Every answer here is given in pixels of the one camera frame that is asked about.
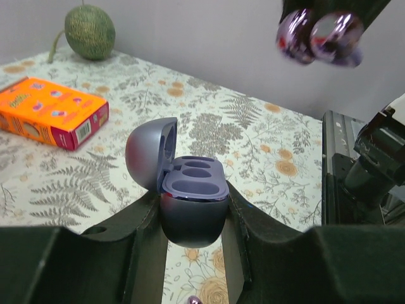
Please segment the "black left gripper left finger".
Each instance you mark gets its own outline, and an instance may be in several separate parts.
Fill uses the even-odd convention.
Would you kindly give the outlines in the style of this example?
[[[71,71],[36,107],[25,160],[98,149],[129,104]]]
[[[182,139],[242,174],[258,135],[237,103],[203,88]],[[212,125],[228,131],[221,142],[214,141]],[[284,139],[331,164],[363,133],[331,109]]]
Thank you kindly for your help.
[[[1,302],[160,303],[167,245],[152,192],[81,234],[3,227]]]

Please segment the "purple metallic earbud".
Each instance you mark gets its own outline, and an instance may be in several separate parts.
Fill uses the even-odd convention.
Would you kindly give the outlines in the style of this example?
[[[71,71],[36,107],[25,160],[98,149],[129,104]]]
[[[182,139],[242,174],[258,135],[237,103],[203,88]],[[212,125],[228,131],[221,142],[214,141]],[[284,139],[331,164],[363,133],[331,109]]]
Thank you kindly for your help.
[[[316,19],[311,9],[297,9],[280,22],[278,50],[302,65],[318,60],[338,67],[357,67],[363,60],[359,42],[364,27],[348,11],[334,11]]]
[[[185,304],[203,304],[202,301],[195,295],[189,296],[184,303]]]

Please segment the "lavender earbud charging case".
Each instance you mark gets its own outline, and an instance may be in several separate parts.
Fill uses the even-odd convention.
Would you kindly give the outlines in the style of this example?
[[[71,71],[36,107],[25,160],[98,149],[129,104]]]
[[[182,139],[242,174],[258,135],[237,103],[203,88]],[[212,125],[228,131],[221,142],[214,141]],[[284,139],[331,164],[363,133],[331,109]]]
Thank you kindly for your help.
[[[186,248],[203,248],[220,236],[229,187],[223,165],[203,156],[176,156],[177,118],[159,118],[129,135],[125,162],[131,178],[159,196],[165,236]]]

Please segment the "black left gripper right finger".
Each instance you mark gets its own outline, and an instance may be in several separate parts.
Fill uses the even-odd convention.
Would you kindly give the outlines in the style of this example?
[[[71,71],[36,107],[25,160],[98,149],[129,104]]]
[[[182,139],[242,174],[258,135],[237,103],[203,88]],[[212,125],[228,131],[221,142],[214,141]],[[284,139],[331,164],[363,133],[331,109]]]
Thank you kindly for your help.
[[[230,303],[403,303],[404,229],[299,232],[230,188],[221,235]]]

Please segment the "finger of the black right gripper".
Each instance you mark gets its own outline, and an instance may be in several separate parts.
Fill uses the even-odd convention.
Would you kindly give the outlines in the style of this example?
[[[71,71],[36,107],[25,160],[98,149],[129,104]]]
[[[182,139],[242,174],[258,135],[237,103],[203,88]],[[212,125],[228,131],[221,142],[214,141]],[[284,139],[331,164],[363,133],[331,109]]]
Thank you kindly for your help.
[[[363,32],[366,32],[389,3],[390,0],[283,0],[280,29],[282,22],[290,13],[310,9],[313,11],[315,21],[328,13],[338,11],[354,13],[363,24]]]

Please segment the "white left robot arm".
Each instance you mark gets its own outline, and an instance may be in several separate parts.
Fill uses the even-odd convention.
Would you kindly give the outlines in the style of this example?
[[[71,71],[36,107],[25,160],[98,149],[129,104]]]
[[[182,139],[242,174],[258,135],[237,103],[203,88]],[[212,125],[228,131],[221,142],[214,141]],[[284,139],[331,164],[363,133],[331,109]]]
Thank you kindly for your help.
[[[403,303],[404,228],[380,205],[404,184],[404,99],[360,130],[356,160],[335,118],[323,117],[322,224],[306,232],[246,201],[218,161],[176,157],[176,118],[138,126],[125,160],[147,193],[82,234],[3,227],[1,302],[159,303],[168,243],[221,239],[230,303]]]

